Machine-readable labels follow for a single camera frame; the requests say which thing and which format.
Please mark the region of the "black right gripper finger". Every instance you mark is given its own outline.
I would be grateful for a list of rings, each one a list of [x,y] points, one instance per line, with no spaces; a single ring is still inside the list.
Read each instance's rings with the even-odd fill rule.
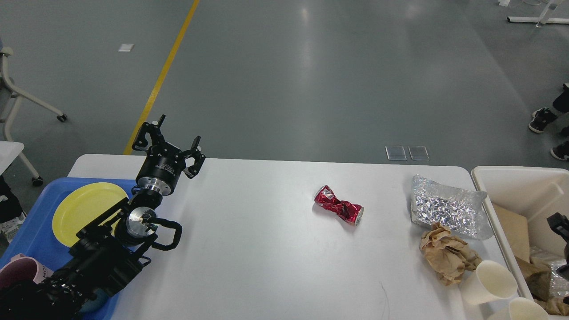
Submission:
[[[566,243],[569,241],[569,220],[559,212],[547,217],[549,228],[559,235]]]

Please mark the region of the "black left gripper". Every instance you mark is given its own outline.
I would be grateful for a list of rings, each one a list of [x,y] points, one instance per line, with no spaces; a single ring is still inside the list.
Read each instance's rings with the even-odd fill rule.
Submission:
[[[181,151],[173,156],[173,147],[161,132],[165,115],[158,121],[144,122],[137,131],[132,143],[132,150],[146,153],[146,158],[136,176],[136,186],[158,192],[162,196],[172,194],[177,186],[181,173],[187,178],[195,178],[206,159],[199,146],[201,136],[196,136],[189,150]],[[186,160],[193,159],[187,166]]]

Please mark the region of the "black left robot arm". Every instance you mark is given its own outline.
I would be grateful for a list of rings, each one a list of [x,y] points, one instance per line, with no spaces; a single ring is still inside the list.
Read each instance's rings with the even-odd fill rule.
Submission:
[[[97,290],[114,296],[149,263],[153,248],[175,249],[183,227],[158,217],[156,209],[173,194],[181,174],[195,178],[206,155],[196,136],[188,150],[167,142],[158,121],[144,122],[132,144],[146,154],[132,188],[123,198],[77,231],[69,249],[71,259],[40,282],[16,281],[1,287],[3,320],[71,320],[84,304],[97,298]]]

